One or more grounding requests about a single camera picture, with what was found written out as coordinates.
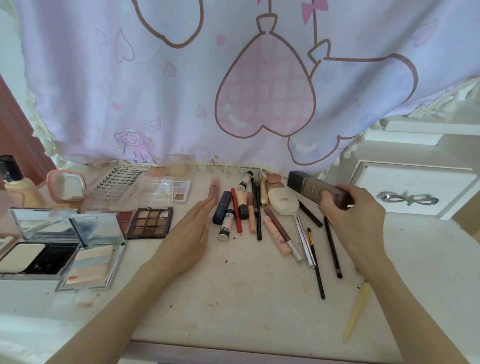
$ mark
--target hand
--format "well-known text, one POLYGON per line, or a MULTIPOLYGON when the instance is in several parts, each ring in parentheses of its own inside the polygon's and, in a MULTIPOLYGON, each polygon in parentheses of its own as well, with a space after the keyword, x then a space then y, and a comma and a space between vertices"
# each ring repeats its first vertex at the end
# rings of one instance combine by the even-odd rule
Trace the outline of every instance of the hand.
POLYGON ((355 205, 347 211, 340 210, 332 194, 322 191, 322 210, 356 267, 367 277, 388 261, 384 247, 385 209, 363 188, 338 187, 351 194, 355 205))
POLYGON ((205 226, 215 200, 199 201, 168 233, 151 262, 158 265, 171 279, 192 268, 202 258, 207 240, 205 226))

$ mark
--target drawer handle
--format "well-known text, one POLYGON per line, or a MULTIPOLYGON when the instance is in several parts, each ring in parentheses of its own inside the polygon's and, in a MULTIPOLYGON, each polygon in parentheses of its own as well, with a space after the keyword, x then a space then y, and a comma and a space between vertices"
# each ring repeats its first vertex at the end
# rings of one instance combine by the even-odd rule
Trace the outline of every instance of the drawer handle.
POLYGON ((415 199, 414 195, 410 195, 409 197, 400 196, 399 194, 388 194, 386 192, 381 193, 382 201, 386 203, 395 203, 395 202, 407 202, 407 206, 412 206, 412 204, 420 204, 424 206, 433 206, 436 205, 440 200, 435 197, 424 197, 418 200, 415 199))

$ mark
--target white desk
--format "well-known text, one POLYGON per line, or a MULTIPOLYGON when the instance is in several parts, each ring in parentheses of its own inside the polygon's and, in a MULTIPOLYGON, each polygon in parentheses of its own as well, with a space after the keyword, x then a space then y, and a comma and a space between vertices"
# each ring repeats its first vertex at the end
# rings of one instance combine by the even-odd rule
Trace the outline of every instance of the white desk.
MULTIPOLYGON (((91 181, 98 171, 77 166, 91 181)), ((186 205, 175 205, 173 223, 206 198, 212 175, 196 173, 186 205)), ((240 174, 221 176, 221 191, 236 187, 240 174)), ((315 204, 307 206, 321 216, 315 204)), ((315 272, 283 258, 264 228, 261 242, 231 233, 221 242, 208 223, 204 259, 162 294, 133 339, 199 348, 400 363, 401 357, 374 296, 348 344, 342 332, 363 278, 339 243, 343 279, 337 279, 324 228, 300 212, 313 231, 326 300, 315 272)), ((290 217, 279 219, 297 242, 290 217)), ((132 241, 113 287, 107 292, 54 292, 57 282, 0 281, 0 352, 42 363, 68 341, 131 279, 160 240, 132 241)), ((453 221, 428 216, 387 215, 385 245, 411 291, 473 363, 480 360, 480 246, 453 221)))

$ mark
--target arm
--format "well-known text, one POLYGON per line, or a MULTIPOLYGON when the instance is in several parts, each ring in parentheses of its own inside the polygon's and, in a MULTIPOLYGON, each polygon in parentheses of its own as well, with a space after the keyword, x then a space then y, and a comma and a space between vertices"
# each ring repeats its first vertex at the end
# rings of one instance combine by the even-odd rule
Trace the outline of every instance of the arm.
POLYGON ((163 289, 201 259, 208 239, 205 221, 214 205, 214 200, 197 203, 125 288, 47 364, 116 364, 163 289))
POLYGON ((340 242, 370 283, 407 364, 468 364, 468 361, 405 285, 384 248, 385 209, 366 190, 340 186, 355 205, 338 209, 329 192, 322 210, 340 242))

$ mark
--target left hand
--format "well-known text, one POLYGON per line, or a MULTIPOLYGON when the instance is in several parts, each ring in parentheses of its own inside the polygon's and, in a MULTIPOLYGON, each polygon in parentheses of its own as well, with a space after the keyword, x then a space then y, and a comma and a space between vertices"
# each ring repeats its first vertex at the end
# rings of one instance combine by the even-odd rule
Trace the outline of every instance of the left hand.
POLYGON ((208 240, 205 222, 215 200, 199 201, 168 233, 150 262, 165 269, 171 279, 191 269, 202 258, 208 240))

